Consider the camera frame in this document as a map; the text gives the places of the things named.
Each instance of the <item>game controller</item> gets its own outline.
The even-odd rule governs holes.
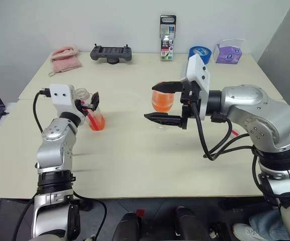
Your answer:
[[[124,59],[126,61],[131,60],[131,48],[126,44],[122,48],[117,47],[102,47],[101,45],[96,45],[90,52],[90,58],[92,60],[98,60],[99,58],[106,58],[108,64],[117,64],[119,59]]]

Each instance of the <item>plastic cup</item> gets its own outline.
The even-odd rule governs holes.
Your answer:
[[[174,103],[173,93],[162,93],[157,90],[153,90],[152,105],[158,112],[168,112]]]

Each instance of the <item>beige table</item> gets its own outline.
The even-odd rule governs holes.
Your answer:
[[[261,195],[252,174],[252,154],[241,150],[220,156],[214,162],[203,159],[193,119],[188,129],[160,129],[143,117],[152,107],[146,100],[138,105],[122,101],[101,103],[106,128],[92,132],[79,127],[73,150],[74,189],[95,198],[250,196]],[[173,106],[173,113],[180,105]],[[50,100],[41,99],[37,113],[43,127],[56,111]],[[227,124],[203,122],[211,147],[225,134]],[[242,134],[244,130],[234,125]],[[32,115],[32,100],[19,100],[0,127],[0,197],[30,198],[38,175],[34,168],[41,143]],[[251,145],[244,138],[237,145]]]
[[[78,59],[82,68],[52,77],[48,76],[51,68],[50,60],[47,59],[19,99],[33,99],[41,88],[48,88],[50,83],[72,84],[75,88],[86,88],[90,92],[99,91],[102,99],[110,98],[113,101],[125,95],[148,99],[153,85],[162,81],[180,80],[187,54],[176,54],[172,62],[160,61],[158,54],[133,54],[132,61],[116,65],[106,63],[105,59],[94,61],[89,53],[79,53]],[[211,73],[210,90],[254,84],[262,87],[271,98],[283,99],[249,54],[242,55],[237,65],[216,64],[211,57],[207,67]]]

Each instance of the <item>shoe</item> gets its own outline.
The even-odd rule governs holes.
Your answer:
[[[244,223],[236,223],[232,228],[234,236],[240,241],[268,241]]]

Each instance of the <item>black wire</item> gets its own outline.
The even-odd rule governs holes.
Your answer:
[[[20,225],[21,225],[21,222],[22,220],[24,219],[24,216],[26,214],[26,212],[28,211],[29,207],[31,204],[33,204],[34,200],[35,200],[35,196],[38,195],[38,192],[36,192],[36,194],[29,200],[29,202],[27,203],[25,209],[23,210],[23,212],[21,213],[19,219],[18,219],[18,222],[17,222],[17,225],[16,225],[16,228],[14,230],[14,234],[13,234],[13,237],[12,237],[12,241],[16,241],[17,239],[17,234],[18,234],[18,231],[19,231],[19,228],[20,228]]]
[[[226,133],[226,135],[225,135],[225,137],[218,143],[218,144],[216,144],[216,146],[215,147],[213,147],[210,151],[209,151],[209,153],[213,153],[213,152],[215,152],[217,149],[219,149],[225,142],[226,142],[226,140],[227,139],[229,139],[229,137],[230,137],[230,135],[231,135],[231,133],[232,133],[232,123],[231,123],[231,121],[229,120],[229,119],[226,119],[226,122],[227,122],[227,124],[228,124],[228,126],[229,126],[229,128],[228,128],[228,130],[227,130],[227,133]]]
[[[243,138],[243,137],[248,137],[248,136],[249,136],[249,134],[248,134],[248,133],[245,133],[245,134],[239,135],[239,136],[237,136],[237,137],[235,137],[235,138],[229,140],[229,141],[228,141],[224,146],[222,146],[222,148],[221,148],[217,153],[215,153],[214,155],[212,155],[213,158],[214,158],[214,160],[215,160],[218,156],[220,156],[221,154],[224,154],[225,149],[226,149],[229,145],[231,145],[232,143],[234,143],[235,141],[237,141],[237,140],[239,140],[239,139],[241,139],[241,138]]]
[[[238,148],[232,148],[229,150],[225,150],[229,145],[231,145],[233,142],[243,138],[243,137],[248,137],[249,134],[242,134],[239,135],[235,138],[233,138],[232,140],[230,140],[228,143],[226,143],[217,153],[212,154],[212,152],[216,149],[218,149],[228,138],[226,138],[228,136],[228,134],[230,135],[232,132],[232,124],[229,124],[229,130],[228,133],[226,134],[226,136],[222,139],[222,141],[220,141],[214,148],[211,149],[211,151],[208,150],[207,146],[206,146],[206,142],[205,142],[205,138],[204,138],[204,133],[203,133],[203,128],[202,128],[202,123],[201,123],[201,119],[198,113],[198,110],[196,108],[196,104],[195,102],[191,103],[191,109],[192,112],[194,114],[195,120],[196,120],[196,124],[197,124],[197,129],[199,131],[199,137],[200,137],[200,142],[202,145],[202,148],[204,150],[205,155],[203,155],[204,158],[208,158],[211,161],[214,161],[218,158],[219,155],[224,154],[224,153],[228,153],[228,152],[232,152],[232,151],[236,151],[236,150],[241,150],[241,149],[251,149],[250,146],[243,146],[243,147],[238,147]]]
[[[36,120],[36,123],[38,125],[38,128],[40,130],[40,132],[42,133],[43,132],[43,129],[39,123],[39,120],[38,120],[38,117],[37,117],[37,113],[36,113],[36,103],[37,103],[37,99],[39,97],[40,93],[38,92],[34,98],[34,104],[33,104],[33,112],[34,112],[34,117],[35,117],[35,120]]]
[[[257,177],[256,177],[256,171],[255,171],[255,166],[256,166],[256,160],[257,160],[257,156],[254,155],[253,157],[253,161],[252,161],[252,176],[253,176],[253,180],[254,180],[254,183],[256,185],[256,187],[263,193],[265,194],[266,196],[269,196],[269,197],[273,197],[273,198],[290,198],[290,195],[278,195],[278,194],[273,194],[273,193],[270,193],[270,192],[267,192],[263,189],[263,187],[259,184],[258,180],[257,180]]]
[[[201,123],[201,119],[200,119],[199,113],[197,111],[195,102],[191,103],[191,109],[192,109],[192,112],[193,112],[195,120],[196,120],[197,129],[199,131],[199,136],[200,136],[200,142],[201,142],[202,148],[204,150],[204,153],[208,159],[210,159],[211,161],[214,161],[215,159],[211,156],[211,154],[206,146],[206,142],[205,142],[205,138],[204,138],[204,134],[203,134],[202,123]]]
[[[238,151],[238,150],[242,150],[242,149],[252,149],[252,146],[240,146],[240,147],[234,147],[234,148],[231,148],[231,149],[227,149],[227,150],[224,150],[222,153],[220,153],[219,155],[222,155],[222,154],[225,154],[225,153],[229,153],[229,152],[234,152],[234,151]]]
[[[98,235],[99,235],[99,233],[100,233],[100,231],[101,231],[101,228],[102,228],[103,225],[104,225],[104,222],[105,222],[106,216],[107,216],[107,207],[106,207],[106,204],[105,204],[104,202],[98,200],[98,199],[94,199],[94,198],[89,198],[89,197],[83,197],[83,196],[80,196],[80,195],[77,194],[75,191],[74,191],[74,195],[75,195],[76,197],[80,198],[80,199],[83,199],[83,200],[93,201],[93,202],[98,202],[98,203],[100,203],[100,204],[104,207],[104,217],[103,217],[103,220],[101,221],[101,224],[100,224],[100,226],[99,226],[99,228],[98,228],[98,231],[97,231],[97,233],[96,233],[96,236],[95,236],[95,238],[93,239],[93,241],[96,241],[97,238],[98,238]]]

